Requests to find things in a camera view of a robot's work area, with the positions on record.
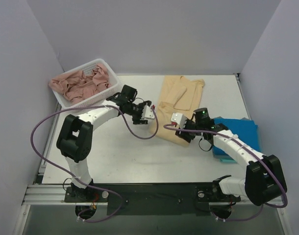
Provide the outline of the yellow t shirt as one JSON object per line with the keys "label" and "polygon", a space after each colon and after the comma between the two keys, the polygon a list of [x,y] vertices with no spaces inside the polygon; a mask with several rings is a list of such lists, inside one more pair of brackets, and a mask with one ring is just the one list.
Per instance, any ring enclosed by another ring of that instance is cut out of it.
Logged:
{"label": "yellow t shirt", "polygon": [[188,147],[188,142],[177,137],[175,132],[165,129],[164,125],[171,123],[173,113],[182,113],[188,118],[191,117],[193,111],[199,108],[204,85],[202,79],[189,80],[185,76],[166,75],[155,106],[158,124],[152,122],[149,132],[155,133],[163,140]]}

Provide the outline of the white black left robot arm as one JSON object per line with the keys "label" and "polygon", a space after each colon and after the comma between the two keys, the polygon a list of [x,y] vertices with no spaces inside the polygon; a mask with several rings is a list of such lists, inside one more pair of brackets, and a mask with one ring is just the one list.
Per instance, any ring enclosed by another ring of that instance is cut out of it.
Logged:
{"label": "white black left robot arm", "polygon": [[88,186],[93,184],[93,179],[86,160],[92,148],[93,132],[121,114],[131,116],[134,125],[148,124],[148,120],[155,119],[151,101],[135,104],[136,95],[135,88],[124,85],[121,92],[108,97],[100,108],[79,116],[65,117],[56,147],[65,157],[69,170],[74,175],[71,187],[81,201],[91,200],[94,194],[94,190]]}

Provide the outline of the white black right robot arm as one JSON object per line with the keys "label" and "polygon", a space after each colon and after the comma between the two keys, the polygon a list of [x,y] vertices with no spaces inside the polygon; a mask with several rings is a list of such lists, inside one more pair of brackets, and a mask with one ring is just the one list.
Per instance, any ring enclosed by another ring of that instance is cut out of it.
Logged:
{"label": "white black right robot arm", "polygon": [[281,197],[280,208],[287,206],[287,186],[278,157],[256,151],[224,124],[216,124],[209,117],[207,108],[195,110],[191,118],[182,113],[173,113],[171,122],[178,126],[175,134],[181,139],[191,142],[196,136],[202,136],[245,170],[243,179],[226,175],[214,180],[211,189],[213,198],[223,200],[228,195],[244,196],[261,206],[269,205],[270,201]]}

